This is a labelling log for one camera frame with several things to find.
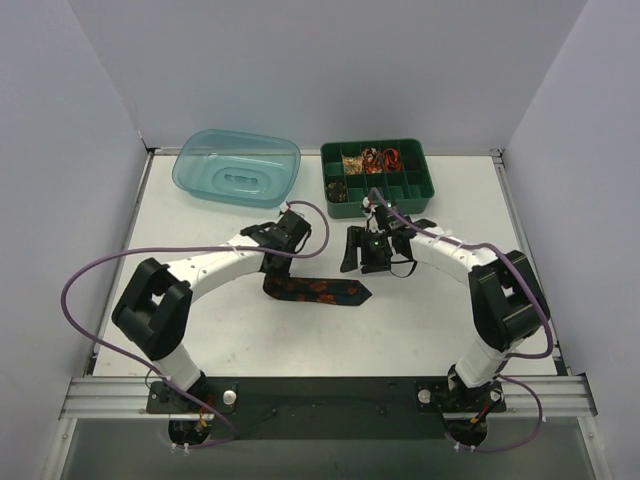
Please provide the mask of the black orange floral necktie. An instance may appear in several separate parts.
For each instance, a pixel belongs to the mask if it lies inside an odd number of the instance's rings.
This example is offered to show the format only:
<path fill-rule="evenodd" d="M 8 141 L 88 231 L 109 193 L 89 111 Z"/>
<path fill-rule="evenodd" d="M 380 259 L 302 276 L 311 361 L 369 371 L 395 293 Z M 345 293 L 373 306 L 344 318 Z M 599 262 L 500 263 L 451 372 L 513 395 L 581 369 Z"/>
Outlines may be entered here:
<path fill-rule="evenodd" d="M 263 291 L 280 301 L 359 306 L 372 297 L 360 281 L 267 275 Z"/>

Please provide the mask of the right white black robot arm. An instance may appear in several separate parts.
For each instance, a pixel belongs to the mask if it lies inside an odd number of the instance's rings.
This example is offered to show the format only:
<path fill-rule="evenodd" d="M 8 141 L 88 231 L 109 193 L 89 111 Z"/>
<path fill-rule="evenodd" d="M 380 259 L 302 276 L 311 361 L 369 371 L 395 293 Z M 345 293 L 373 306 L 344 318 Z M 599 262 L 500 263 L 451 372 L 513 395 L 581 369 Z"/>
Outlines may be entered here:
<path fill-rule="evenodd" d="M 367 222 L 347 229 L 341 269 L 364 274 L 390 270 L 400 255 L 425 264 L 468 288 L 475 339 L 447 374 L 447 392 L 457 402 L 490 392 L 520 345 L 550 330 L 550 312 L 527 256 L 501 252 L 489 243 L 468 244 L 435 223 L 412 221 L 392 203 L 364 203 Z"/>

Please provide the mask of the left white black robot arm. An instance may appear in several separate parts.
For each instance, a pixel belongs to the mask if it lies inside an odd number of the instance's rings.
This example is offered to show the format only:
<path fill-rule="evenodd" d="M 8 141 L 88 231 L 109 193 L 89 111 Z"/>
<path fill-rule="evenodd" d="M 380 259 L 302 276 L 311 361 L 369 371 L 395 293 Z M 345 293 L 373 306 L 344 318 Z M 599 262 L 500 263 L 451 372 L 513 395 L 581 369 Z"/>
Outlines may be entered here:
<path fill-rule="evenodd" d="M 183 338 L 193 302 L 237 278 L 284 272 L 311 225 L 288 210 L 276 223 L 246 227 L 220 251 L 163 264 L 141 262 L 112 312 L 111 320 L 160 373 L 183 391 L 203 376 Z"/>

